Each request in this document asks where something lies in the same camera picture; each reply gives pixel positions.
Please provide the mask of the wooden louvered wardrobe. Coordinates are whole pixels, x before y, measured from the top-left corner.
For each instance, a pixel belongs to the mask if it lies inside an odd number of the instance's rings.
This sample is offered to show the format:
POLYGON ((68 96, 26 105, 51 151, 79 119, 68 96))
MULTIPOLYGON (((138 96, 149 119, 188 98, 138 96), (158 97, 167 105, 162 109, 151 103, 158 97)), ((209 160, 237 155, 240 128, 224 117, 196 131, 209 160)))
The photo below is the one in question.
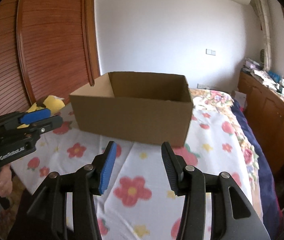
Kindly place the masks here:
POLYGON ((94 0, 0 0, 0 115, 99 75, 94 0))

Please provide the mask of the strawberry print bed sheet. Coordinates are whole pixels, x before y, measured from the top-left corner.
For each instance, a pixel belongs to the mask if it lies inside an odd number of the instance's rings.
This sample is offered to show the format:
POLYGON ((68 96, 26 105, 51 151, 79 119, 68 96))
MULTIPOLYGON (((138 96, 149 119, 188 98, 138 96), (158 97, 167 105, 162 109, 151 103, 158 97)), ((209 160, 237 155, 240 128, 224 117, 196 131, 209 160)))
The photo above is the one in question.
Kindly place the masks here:
MULTIPOLYGON (((75 172, 102 153, 108 137, 81 131, 71 105, 60 110, 63 125, 41 136, 36 151, 12 164, 29 192, 50 172, 75 172)), ((95 198, 103 239, 175 239, 183 197, 171 190, 158 145, 116 139, 109 186, 95 198)), ((228 172, 253 205, 248 169, 229 118, 196 106, 183 147, 174 149, 204 173, 228 172)))

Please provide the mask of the pile of papers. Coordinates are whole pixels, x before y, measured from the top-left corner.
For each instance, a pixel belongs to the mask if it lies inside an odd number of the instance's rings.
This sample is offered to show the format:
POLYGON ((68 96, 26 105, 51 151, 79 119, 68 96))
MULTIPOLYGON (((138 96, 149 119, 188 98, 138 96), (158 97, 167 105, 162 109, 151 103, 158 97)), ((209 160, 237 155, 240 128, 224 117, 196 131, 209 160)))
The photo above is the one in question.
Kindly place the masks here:
POLYGON ((268 87, 269 89, 281 93, 282 91, 281 76, 275 74, 270 70, 269 71, 264 70, 262 64, 250 58, 245 57, 241 71, 254 77, 262 85, 268 87))

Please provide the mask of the white wall switch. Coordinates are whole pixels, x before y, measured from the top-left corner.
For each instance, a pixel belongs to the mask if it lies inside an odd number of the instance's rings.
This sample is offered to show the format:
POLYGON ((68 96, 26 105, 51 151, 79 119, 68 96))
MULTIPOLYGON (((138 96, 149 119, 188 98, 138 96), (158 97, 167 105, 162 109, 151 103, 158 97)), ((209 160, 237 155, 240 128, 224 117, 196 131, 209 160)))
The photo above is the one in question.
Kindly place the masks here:
POLYGON ((206 49, 206 54, 207 55, 211 55, 211 56, 215 56, 216 55, 216 51, 214 51, 212 49, 206 49))

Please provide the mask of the brown cardboard box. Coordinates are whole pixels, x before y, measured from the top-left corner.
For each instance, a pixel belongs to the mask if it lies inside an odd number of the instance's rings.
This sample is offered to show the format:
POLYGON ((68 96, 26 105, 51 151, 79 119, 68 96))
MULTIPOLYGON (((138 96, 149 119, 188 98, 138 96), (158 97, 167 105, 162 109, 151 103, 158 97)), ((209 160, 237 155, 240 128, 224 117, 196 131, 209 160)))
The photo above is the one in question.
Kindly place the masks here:
POLYGON ((183 75, 109 72, 69 98, 82 131, 174 147, 186 141, 193 101, 183 75))

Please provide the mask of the yellow plush toy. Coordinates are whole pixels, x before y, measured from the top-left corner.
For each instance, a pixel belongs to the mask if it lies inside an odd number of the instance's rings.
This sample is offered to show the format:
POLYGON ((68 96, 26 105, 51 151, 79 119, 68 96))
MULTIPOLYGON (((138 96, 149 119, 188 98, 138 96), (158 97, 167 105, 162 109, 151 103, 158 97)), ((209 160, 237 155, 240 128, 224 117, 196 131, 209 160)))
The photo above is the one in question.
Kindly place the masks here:
MULTIPOLYGON (((48 108, 51 111, 51 116, 59 113, 59 111, 65 107, 65 103, 63 102, 62 98, 59 98, 54 95, 48 95, 41 99, 39 99, 37 102, 35 102, 26 112, 30 113, 33 111, 37 111, 40 109, 48 108)), ((18 128, 26 128, 30 125, 20 124, 18 128)))

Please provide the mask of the wall power sockets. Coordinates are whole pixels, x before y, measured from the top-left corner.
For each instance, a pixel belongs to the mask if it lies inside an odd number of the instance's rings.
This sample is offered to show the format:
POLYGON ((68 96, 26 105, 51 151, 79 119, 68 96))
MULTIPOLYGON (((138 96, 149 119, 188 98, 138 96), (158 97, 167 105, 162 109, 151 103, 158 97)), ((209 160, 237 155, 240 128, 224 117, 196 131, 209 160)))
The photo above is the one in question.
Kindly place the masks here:
POLYGON ((203 85, 203 84, 197 84, 197 88, 198 89, 208 89, 210 90, 210 86, 209 85, 203 85))

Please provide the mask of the patterned curtain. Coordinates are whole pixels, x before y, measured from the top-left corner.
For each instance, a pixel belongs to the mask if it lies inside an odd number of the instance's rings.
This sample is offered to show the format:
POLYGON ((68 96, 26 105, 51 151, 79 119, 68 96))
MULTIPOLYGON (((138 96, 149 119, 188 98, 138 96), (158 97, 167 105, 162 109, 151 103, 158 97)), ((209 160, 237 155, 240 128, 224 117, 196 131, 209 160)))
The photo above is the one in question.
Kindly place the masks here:
POLYGON ((265 71, 269 71, 272 66, 272 48, 271 48, 271 32, 270 32, 270 13, 267 0, 254 0, 258 17, 261 23, 263 32, 264 45, 264 67, 265 71))

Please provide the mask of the floral quilt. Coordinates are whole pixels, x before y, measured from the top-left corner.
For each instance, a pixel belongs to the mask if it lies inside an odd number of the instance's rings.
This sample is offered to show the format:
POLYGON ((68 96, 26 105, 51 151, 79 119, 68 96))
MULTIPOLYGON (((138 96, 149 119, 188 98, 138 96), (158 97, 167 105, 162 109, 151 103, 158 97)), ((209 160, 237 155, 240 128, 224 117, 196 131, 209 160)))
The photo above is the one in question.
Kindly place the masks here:
POLYGON ((276 239, 282 213, 275 193, 274 178, 261 146, 243 114, 238 100, 226 92, 190 89, 195 105, 225 114, 235 131, 248 169, 253 206, 262 219, 271 239, 276 239))

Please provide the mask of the wooden side cabinet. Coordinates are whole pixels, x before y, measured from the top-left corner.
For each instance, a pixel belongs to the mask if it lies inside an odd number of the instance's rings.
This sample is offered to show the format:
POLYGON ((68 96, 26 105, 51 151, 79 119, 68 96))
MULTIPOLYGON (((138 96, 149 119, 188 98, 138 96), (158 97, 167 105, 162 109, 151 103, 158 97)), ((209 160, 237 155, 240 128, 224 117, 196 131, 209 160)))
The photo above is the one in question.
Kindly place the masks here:
POLYGON ((273 174, 284 166, 284 98, 244 72, 237 86, 246 94, 246 120, 273 174))

